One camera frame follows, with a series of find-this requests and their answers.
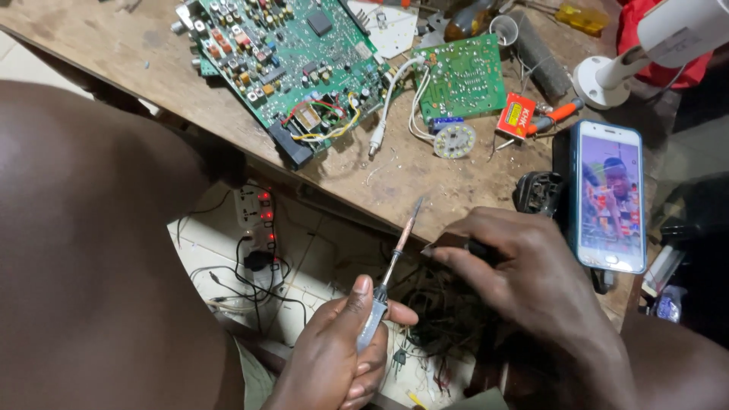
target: wooden workbench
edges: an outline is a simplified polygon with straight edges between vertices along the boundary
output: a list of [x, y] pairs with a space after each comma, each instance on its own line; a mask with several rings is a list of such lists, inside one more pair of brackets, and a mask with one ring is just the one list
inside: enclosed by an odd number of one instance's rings
[[[599, 0], [583, 2], [606, 9]], [[129, 13], [115, 11], [113, 1], [13, 0], [8, 7], [0, 7], [0, 26], [222, 136], [257, 159], [282, 167], [272, 140], [233, 94], [225, 88], [210, 88], [190, 66], [191, 43], [185, 36], [174, 35], [169, 28], [176, 20], [174, 7], [178, 3], [178, 0], [143, 0]], [[616, 7], [617, 4], [606, 11], [617, 16]], [[604, 32], [603, 40], [597, 40], [534, 10], [527, 13], [555, 58], [570, 71], [588, 55], [615, 54], [613, 28]], [[518, 68], [518, 63], [509, 61], [502, 65], [508, 90], [521, 90]], [[414, 234], [432, 241], [443, 226], [463, 217], [474, 206], [512, 209], [511, 193], [516, 181], [528, 171], [551, 169], [549, 138], [510, 147], [495, 154], [489, 162], [494, 116], [469, 120], [478, 132], [478, 143], [467, 158], [435, 157], [431, 145], [408, 132], [413, 94], [409, 90], [394, 100], [383, 146], [374, 160], [367, 158], [370, 133], [376, 123], [372, 121], [365, 122], [352, 135], [340, 137], [332, 149], [315, 158], [297, 175], [392, 225], [403, 225], [416, 199], [425, 195]], [[525, 95], [543, 101], [531, 83]], [[568, 94], [562, 102], [572, 96]], [[589, 110], [583, 110], [582, 117], [601, 119]], [[496, 139], [497, 144], [503, 141]], [[370, 172], [381, 166], [384, 167], [371, 176], [367, 185]], [[621, 274], [617, 282], [617, 289], [600, 300], [605, 312], [620, 328], [633, 276]]]

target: phone screen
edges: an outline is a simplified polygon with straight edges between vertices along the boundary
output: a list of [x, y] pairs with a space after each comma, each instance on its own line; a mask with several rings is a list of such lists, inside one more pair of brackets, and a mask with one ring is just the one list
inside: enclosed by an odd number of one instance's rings
[[589, 135], [581, 146], [580, 246], [642, 255], [639, 148]]

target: red fabric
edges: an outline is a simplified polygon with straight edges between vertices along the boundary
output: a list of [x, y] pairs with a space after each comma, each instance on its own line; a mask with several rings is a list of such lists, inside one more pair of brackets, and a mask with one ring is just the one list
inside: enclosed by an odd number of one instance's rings
[[[638, 41], [638, 22], [643, 18], [645, 13], [652, 9], [660, 0], [618, 0], [624, 4], [623, 11], [620, 13], [620, 27], [617, 30], [617, 54], [623, 54], [625, 51], [637, 45]], [[686, 65], [683, 73], [679, 76], [671, 88], [688, 88], [693, 87], [701, 82], [704, 73], [706, 73], [706, 65], [712, 58], [712, 51], [696, 58], [694, 61]], [[680, 69], [667, 69], [651, 63], [636, 74], [636, 78], [647, 84], [657, 87], [664, 87], [671, 82]]]

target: yellow wire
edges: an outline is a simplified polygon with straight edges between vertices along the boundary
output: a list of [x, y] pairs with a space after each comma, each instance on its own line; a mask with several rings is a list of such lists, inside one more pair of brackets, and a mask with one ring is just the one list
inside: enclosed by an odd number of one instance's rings
[[350, 92], [347, 95], [347, 101], [349, 101], [349, 106], [354, 109], [355, 114], [354, 114], [354, 117], [352, 118], [352, 120], [349, 122], [349, 124], [347, 124], [344, 128], [342, 128], [342, 131], [339, 131], [338, 133], [332, 134], [329, 136], [325, 136], [325, 135], [321, 135], [321, 134], [304, 134], [304, 135], [299, 135], [299, 136], [291, 135], [291, 137], [298, 141], [299, 139], [304, 139], [304, 138], [328, 139], [328, 138], [335, 138], [338, 136], [342, 136], [345, 132], [347, 132], [347, 130], [352, 126], [352, 124], [357, 122], [357, 119], [359, 118], [359, 110], [357, 108], [354, 108], [354, 104], [352, 104], [352, 95], [353, 94], [354, 94], [354, 92]]

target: leg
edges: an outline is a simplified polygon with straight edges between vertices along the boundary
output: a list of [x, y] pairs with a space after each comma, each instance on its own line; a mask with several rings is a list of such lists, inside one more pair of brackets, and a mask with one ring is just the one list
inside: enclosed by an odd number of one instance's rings
[[165, 228], [218, 148], [56, 88], [0, 95], [0, 407], [242, 408]]
[[621, 333], [641, 408], [726, 409], [729, 352], [682, 326], [629, 313]]

